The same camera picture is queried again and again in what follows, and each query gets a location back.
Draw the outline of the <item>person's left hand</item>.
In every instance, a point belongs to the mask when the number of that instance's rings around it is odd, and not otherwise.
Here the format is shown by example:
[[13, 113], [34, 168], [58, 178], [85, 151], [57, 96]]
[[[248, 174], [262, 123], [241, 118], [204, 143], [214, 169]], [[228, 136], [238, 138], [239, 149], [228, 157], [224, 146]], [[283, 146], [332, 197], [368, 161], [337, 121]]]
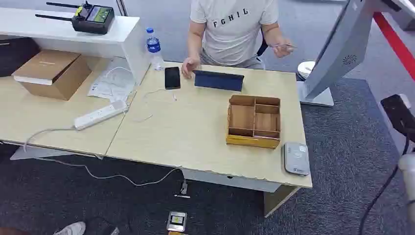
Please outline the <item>person's left hand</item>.
[[286, 38], [282, 38], [280, 42], [272, 43], [271, 47], [277, 58], [285, 57], [291, 54], [295, 49], [295, 46], [291, 43], [291, 41]]

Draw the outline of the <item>person's right hand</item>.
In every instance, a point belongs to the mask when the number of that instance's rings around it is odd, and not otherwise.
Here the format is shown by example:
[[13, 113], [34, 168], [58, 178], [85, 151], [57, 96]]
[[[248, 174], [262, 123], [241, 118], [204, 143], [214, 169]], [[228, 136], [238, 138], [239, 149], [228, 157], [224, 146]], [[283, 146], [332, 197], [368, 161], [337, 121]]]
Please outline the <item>person's right hand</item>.
[[201, 61], [199, 57], [188, 57], [183, 61], [182, 64], [182, 75], [184, 78], [191, 79], [193, 71], [198, 69], [200, 66]]

